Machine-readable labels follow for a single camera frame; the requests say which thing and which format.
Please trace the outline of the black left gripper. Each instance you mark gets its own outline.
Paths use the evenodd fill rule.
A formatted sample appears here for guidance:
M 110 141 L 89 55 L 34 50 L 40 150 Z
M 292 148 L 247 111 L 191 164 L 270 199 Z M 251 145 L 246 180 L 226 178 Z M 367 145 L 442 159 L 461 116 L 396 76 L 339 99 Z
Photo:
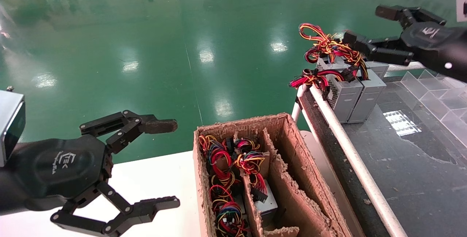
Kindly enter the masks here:
M 84 136 L 79 138 L 20 143 L 7 161 L 7 192 L 27 199 L 70 199 L 51 216 L 52 223 L 86 235 L 120 237 L 132 226 L 152 222 L 157 212 L 180 207 L 180 200 L 167 196 L 130 204 L 107 182 L 99 182 L 106 153 L 121 152 L 143 133 L 171 133 L 177 127 L 175 119 L 125 110 L 81 124 Z M 110 133 L 106 145 L 97 139 Z M 74 214 L 100 195 L 119 210 L 114 219 L 104 222 Z

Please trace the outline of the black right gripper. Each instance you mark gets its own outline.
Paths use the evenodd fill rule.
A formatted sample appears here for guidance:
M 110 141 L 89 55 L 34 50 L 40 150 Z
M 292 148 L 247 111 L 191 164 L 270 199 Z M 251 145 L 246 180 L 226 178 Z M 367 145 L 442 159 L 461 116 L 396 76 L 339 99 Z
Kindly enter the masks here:
M 438 73 L 446 71 L 445 62 L 439 60 L 439 52 L 451 36 L 452 29 L 444 26 L 447 22 L 445 19 L 421 7 L 399 5 L 379 5 L 375 15 L 399 22 L 404 29 L 401 40 L 398 37 L 370 39 L 347 31 L 342 42 L 372 62 L 408 66 L 414 59 L 430 70 Z

